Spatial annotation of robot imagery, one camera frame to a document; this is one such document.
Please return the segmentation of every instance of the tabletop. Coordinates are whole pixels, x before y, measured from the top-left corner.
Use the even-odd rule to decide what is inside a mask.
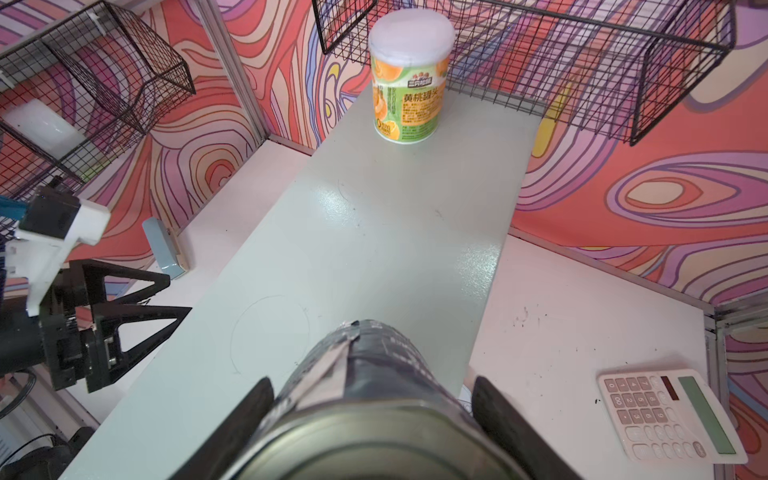
[[[446,92],[419,144],[372,123],[369,86],[61,478],[167,478],[345,321],[393,325],[458,395],[538,119]]]

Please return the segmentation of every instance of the white can lid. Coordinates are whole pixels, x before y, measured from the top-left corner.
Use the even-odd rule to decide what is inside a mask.
[[[425,8],[404,8],[380,18],[368,35],[371,54],[396,67],[438,63],[453,49],[456,32],[443,15]]]

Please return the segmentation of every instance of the can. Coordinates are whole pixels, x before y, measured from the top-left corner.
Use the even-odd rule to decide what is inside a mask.
[[[307,355],[224,478],[529,477],[404,335],[361,320]]]
[[[376,131],[414,144],[438,125],[455,30],[433,10],[405,8],[374,24],[369,35]]]

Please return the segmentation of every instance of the canned peach container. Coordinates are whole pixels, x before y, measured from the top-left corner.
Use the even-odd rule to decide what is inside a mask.
[[[397,10],[374,24],[373,123],[382,137],[414,144],[435,132],[455,35],[446,17],[424,8]]]

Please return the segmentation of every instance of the calculator screen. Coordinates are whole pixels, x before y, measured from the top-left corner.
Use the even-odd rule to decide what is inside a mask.
[[[680,381],[683,390],[685,390],[686,395],[688,395],[691,405],[693,405],[694,410],[696,410],[696,414],[699,415],[701,424],[704,425],[704,429],[707,430],[707,434],[709,434],[710,439],[712,439],[712,443],[715,445],[717,453],[722,455],[735,455],[736,450],[733,449],[733,445],[731,445],[730,440],[728,440],[728,435],[725,434],[723,426],[717,421],[715,412],[712,411],[710,403],[701,392],[701,388],[699,388],[699,384],[696,383],[696,379],[692,376],[681,376],[677,380]]]

